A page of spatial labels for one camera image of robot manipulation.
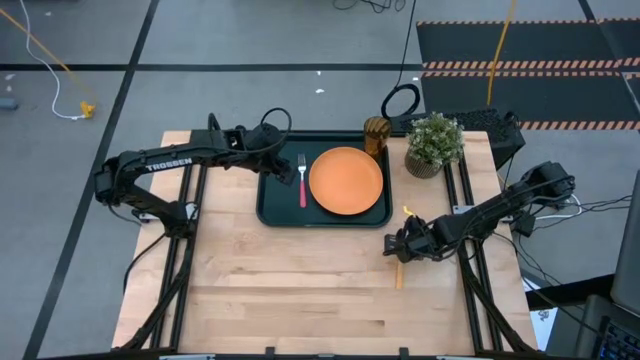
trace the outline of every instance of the small orange object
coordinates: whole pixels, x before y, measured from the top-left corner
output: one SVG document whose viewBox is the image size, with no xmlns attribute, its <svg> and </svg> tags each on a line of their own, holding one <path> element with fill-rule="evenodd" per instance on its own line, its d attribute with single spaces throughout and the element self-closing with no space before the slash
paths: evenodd
<svg viewBox="0 0 640 360">
<path fill-rule="evenodd" d="M 382 171 L 371 156 L 351 147 L 324 152 L 311 166 L 309 188 L 323 208 L 340 215 L 369 209 L 382 193 Z"/>
</svg>

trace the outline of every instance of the gray floor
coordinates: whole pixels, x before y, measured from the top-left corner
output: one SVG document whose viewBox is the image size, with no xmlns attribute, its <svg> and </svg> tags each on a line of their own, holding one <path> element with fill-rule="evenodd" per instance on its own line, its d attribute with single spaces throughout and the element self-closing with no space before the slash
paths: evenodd
<svg viewBox="0 0 640 360">
<path fill-rule="evenodd" d="M 637 0 L 590 0 L 598 17 L 640 16 Z M 68 63 L 126 64 L 149 0 L 27 1 L 33 31 Z M 419 0 L 415 20 L 503 20 L 509 0 Z M 16 1 L 0 7 L 23 21 Z M 141 63 L 397 63 L 409 6 L 372 13 L 360 4 L 337 11 L 331 0 L 161 0 Z M 583 19 L 574 0 L 520 0 L 516 18 Z M 0 21 L 0 63 L 32 63 L 24 34 Z M 419 62 L 415 32 L 407 61 Z M 0 73 L 0 94 L 21 107 L 0 112 L 0 353 L 20 358 L 33 329 L 122 73 L 80 73 L 97 93 L 92 120 L 50 113 L 55 83 L 46 72 Z M 78 112 L 84 95 L 65 74 L 59 110 Z M 413 81 L 406 73 L 403 81 Z M 256 123 L 269 108 L 290 110 L 296 129 L 356 129 L 379 111 L 395 72 L 138 72 L 124 104 L 110 154 L 152 147 L 166 130 L 204 127 L 213 111 L 223 126 Z M 392 108 L 406 107 L 399 98 Z M 526 132 L 510 179 L 545 160 L 577 178 L 578 197 L 612 199 L 630 192 L 640 167 L 634 131 Z M 523 239 L 545 271 L 561 281 L 611 272 L 624 211 L 587 214 Z M 92 203 L 40 356 L 106 351 L 121 302 L 122 275 L 137 228 Z"/>
</svg>

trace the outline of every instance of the yellow cable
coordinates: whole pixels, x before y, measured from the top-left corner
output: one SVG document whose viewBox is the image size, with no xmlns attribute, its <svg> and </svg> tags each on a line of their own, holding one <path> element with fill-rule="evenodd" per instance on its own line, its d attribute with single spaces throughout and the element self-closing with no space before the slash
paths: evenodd
<svg viewBox="0 0 640 360">
<path fill-rule="evenodd" d="M 0 8 L 0 14 L 2 14 L 4 17 L 6 17 L 7 19 L 9 19 L 9 21 L 11 21 L 11 23 L 13 23 L 13 25 L 15 25 L 18 29 L 22 30 L 23 33 L 29 35 L 29 37 L 31 38 L 31 40 L 38 45 L 38 47 L 44 51 L 45 54 L 47 54 L 47 56 L 49 56 L 51 59 L 53 59 L 53 61 L 55 61 L 58 65 L 60 65 L 66 72 L 67 74 L 69 74 L 69 77 L 71 78 L 71 80 L 80 88 L 82 89 L 84 92 L 86 92 L 92 99 L 93 99 L 93 103 L 94 105 L 83 105 L 83 112 L 86 110 L 88 112 L 90 112 L 91 114 L 93 113 L 93 110 L 95 109 L 95 104 L 98 103 L 98 98 L 95 95 L 95 93 L 93 91 L 91 91 L 91 89 L 89 87 L 87 87 L 86 85 L 84 85 L 84 83 L 80 80 L 80 78 L 78 78 L 76 76 L 76 74 L 73 73 L 73 71 L 71 71 L 67 65 L 65 65 L 62 61 L 60 61 L 60 59 L 58 59 L 55 55 L 53 55 L 53 53 L 51 53 L 51 51 L 49 51 L 49 49 L 47 49 L 38 39 L 36 39 L 35 36 L 33 36 L 33 34 L 29 34 L 27 32 L 27 29 L 24 28 L 24 26 L 22 26 L 22 24 L 20 24 L 16 19 L 14 19 L 11 15 L 9 15 L 6 11 L 4 11 L 4 9 Z"/>
<path fill-rule="evenodd" d="M 487 92 L 487 106 L 491 105 L 491 93 L 493 92 L 493 76 L 496 73 L 496 65 L 498 63 L 498 57 L 500 56 L 500 51 L 502 50 L 502 43 L 504 43 L 504 38 L 507 36 L 507 29 L 509 28 L 509 23 L 511 19 L 513 19 L 513 12 L 516 10 L 517 0 L 511 0 L 511 8 L 509 9 L 509 15 L 507 16 L 507 20 L 504 22 L 504 27 L 502 28 L 502 35 L 500 35 L 500 42 L 498 43 L 498 48 L 496 49 L 496 54 L 493 57 L 493 63 L 491 64 L 491 75 L 489 75 L 489 90 Z"/>
</svg>

